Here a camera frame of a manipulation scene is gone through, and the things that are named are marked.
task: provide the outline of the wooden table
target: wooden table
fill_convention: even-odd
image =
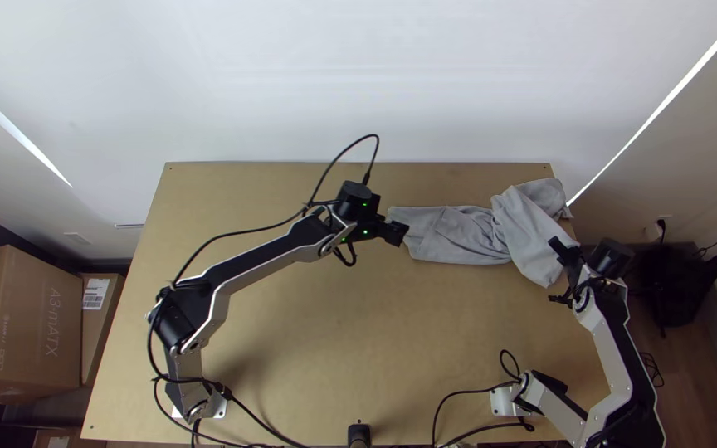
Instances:
[[[154,406],[146,358],[145,313],[193,250],[225,231],[288,217],[310,195],[323,164],[169,163],[115,315],[85,419],[85,438],[189,443],[189,434]],[[363,164],[332,170],[320,199],[345,179],[360,180]],[[474,204],[509,185],[552,177],[542,163],[379,163],[370,187],[389,206]],[[568,223],[564,226],[571,232]],[[286,232],[219,241],[187,271],[210,265]],[[569,385],[588,409],[607,395],[591,335],[513,264],[444,265],[413,261],[405,246],[357,245],[358,264],[335,257],[292,265],[232,297],[226,323],[203,350],[204,374],[228,385],[278,430],[307,445],[343,445],[357,420],[373,428],[377,445],[430,443],[433,412],[459,389],[507,380],[498,353],[509,349],[523,369],[535,368]],[[154,351],[161,353],[154,338]],[[163,405],[170,403],[161,393]],[[442,409],[438,440],[497,421],[486,394],[451,399]],[[547,421],[487,431],[469,441],[561,438]],[[238,407],[201,431],[233,441],[280,444]]]

